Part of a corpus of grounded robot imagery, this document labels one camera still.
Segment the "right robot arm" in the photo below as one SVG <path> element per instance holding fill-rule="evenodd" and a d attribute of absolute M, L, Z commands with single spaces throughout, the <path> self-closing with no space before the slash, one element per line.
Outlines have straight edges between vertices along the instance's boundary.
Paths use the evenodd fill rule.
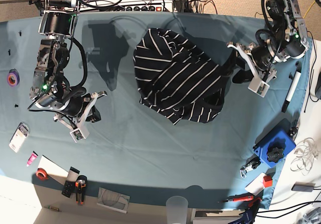
<path fill-rule="evenodd" d="M 83 46 L 74 38 L 83 0 L 45 0 L 44 15 L 38 32 L 41 40 L 30 89 L 30 112 L 52 112 L 53 120 L 70 131 L 74 142 L 89 136 L 86 122 L 95 123 L 101 115 L 95 104 L 107 95 L 106 91 L 87 93 L 84 84 L 88 65 Z M 80 83 L 71 86 L 64 75 L 69 63 L 71 47 L 75 45 L 81 55 L 83 76 Z"/>

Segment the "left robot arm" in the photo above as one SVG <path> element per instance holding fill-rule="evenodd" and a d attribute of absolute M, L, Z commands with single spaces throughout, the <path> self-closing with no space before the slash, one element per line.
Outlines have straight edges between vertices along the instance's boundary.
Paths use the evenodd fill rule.
<path fill-rule="evenodd" d="M 307 29 L 297 0 L 261 0 L 266 27 L 255 33 L 256 43 L 244 46 L 229 42 L 244 61 L 232 81 L 248 82 L 248 89 L 261 97 L 277 77 L 274 65 L 289 58 L 300 59 L 309 50 Z"/>

